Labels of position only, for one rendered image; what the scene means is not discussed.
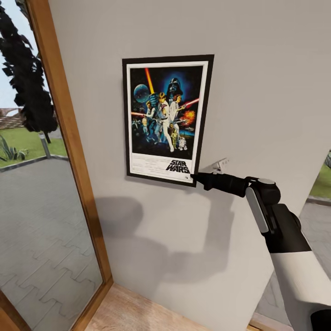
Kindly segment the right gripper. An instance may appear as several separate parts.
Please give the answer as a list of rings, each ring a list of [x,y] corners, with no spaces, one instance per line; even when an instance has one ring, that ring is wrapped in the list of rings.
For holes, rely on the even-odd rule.
[[[230,184],[234,176],[229,174],[213,174],[198,172],[198,175],[191,174],[193,179],[204,184],[204,190],[211,190],[212,188],[227,192],[230,194]]]

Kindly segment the poster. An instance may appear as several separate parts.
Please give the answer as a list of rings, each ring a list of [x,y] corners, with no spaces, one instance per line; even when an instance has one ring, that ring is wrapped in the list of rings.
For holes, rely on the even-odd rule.
[[[122,59],[127,176],[196,188],[214,56]]]

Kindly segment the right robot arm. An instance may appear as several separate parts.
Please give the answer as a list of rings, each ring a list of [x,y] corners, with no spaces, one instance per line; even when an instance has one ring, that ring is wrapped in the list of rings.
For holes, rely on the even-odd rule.
[[[212,188],[245,197],[265,237],[287,317],[294,331],[331,331],[331,281],[301,232],[298,217],[285,204],[276,183],[226,174],[229,158],[212,164],[214,172],[190,176]]]

